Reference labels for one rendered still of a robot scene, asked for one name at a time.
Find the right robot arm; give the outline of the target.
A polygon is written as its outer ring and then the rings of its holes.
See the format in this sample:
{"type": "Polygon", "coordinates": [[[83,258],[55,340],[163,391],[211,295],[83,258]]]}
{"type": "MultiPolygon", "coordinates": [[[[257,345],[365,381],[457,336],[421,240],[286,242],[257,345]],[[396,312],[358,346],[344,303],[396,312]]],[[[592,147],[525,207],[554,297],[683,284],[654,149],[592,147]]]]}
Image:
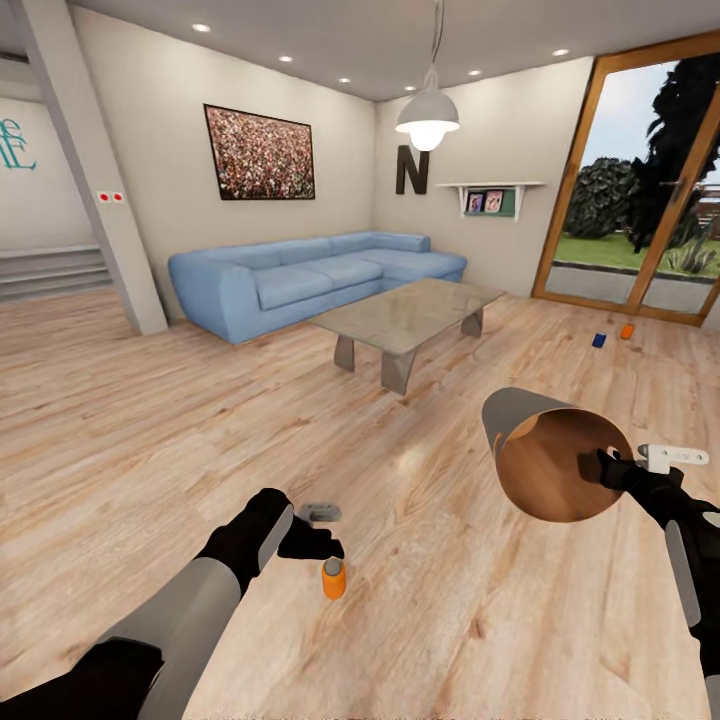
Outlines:
{"type": "Polygon", "coordinates": [[[720,509],[681,490],[683,472],[670,463],[706,466],[704,450],[643,444],[648,458],[620,460],[598,450],[604,488],[628,491],[664,530],[686,624],[700,640],[710,720],[720,720],[720,509]]]}

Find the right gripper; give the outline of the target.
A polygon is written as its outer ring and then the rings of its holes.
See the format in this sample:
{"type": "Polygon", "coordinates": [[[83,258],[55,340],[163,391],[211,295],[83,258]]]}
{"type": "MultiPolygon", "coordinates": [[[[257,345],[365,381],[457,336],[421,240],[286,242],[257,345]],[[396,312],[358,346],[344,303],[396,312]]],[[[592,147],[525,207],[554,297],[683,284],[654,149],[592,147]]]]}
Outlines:
{"type": "Polygon", "coordinates": [[[648,472],[644,467],[637,467],[635,462],[620,460],[616,450],[613,457],[598,450],[598,458],[602,464],[600,482],[604,488],[628,491],[633,499],[645,510],[647,497],[659,489],[679,489],[683,483],[683,472],[676,467],[669,469],[669,474],[648,472]]]}

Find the trash can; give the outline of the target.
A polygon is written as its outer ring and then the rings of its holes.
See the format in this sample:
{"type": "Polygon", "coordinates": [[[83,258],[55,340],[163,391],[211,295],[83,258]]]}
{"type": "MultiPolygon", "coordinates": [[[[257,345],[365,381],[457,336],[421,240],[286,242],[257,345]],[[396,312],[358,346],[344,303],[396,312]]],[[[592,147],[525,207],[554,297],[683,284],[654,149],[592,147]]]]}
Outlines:
{"type": "Polygon", "coordinates": [[[599,449],[635,462],[627,436],[604,415],[518,387],[495,391],[481,415],[500,484],[527,515],[580,522],[625,494],[600,482],[599,449]]]}

